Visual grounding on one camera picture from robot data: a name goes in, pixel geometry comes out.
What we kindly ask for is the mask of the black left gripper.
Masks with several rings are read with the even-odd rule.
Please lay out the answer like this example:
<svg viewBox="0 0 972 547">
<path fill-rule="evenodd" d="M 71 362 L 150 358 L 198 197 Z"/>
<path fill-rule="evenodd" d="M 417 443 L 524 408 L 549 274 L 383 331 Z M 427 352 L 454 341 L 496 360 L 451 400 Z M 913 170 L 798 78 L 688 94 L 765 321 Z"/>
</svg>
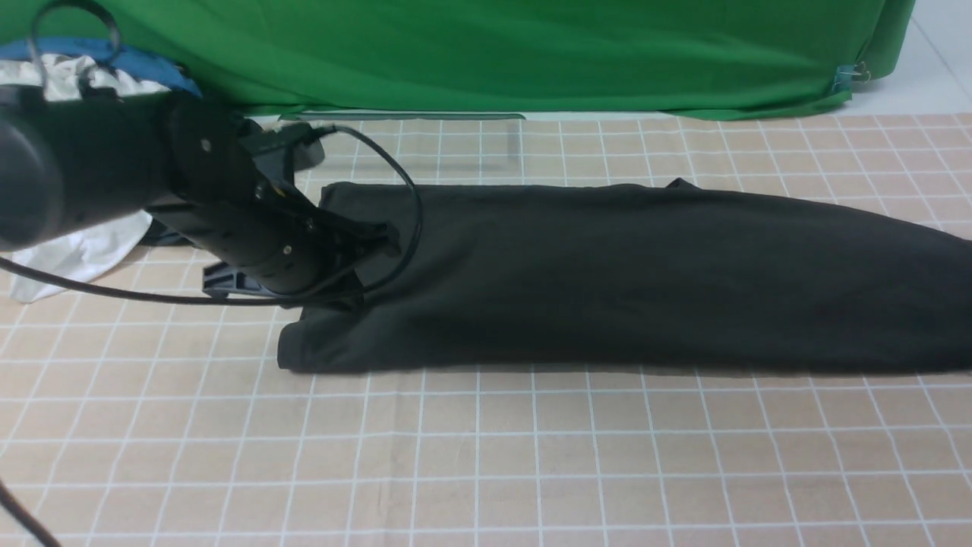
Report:
<svg viewBox="0 0 972 547">
<path fill-rule="evenodd" d="M 294 188 L 260 182 L 235 202 L 156 205 L 149 214 L 218 263 L 202 270 L 201 292 L 277 300 L 284 308 L 362 304 L 360 263 L 402 252 L 388 223 L 351 220 L 316 207 Z"/>
</svg>

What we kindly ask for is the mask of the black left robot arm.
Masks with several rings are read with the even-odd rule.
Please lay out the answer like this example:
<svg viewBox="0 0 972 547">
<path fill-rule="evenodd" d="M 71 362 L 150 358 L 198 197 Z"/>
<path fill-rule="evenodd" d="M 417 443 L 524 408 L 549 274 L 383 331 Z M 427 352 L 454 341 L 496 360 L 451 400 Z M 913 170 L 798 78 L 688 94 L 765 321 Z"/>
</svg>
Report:
<svg viewBox="0 0 972 547">
<path fill-rule="evenodd" d="M 38 87 L 4 86 L 1 129 L 3 252 L 146 212 L 218 258 L 205 267 L 201 297 L 76 283 L 2 261 L 6 271 L 69 290 L 177 305 L 354 307 L 402 273 L 422 232 L 409 174 L 353 128 L 259 129 L 183 90 L 98 90 L 49 103 Z M 415 226 L 406 249 L 390 224 L 350 220 L 296 189 L 295 171 L 320 163 L 320 139 L 330 134 L 367 144 L 409 187 Z"/>
</svg>

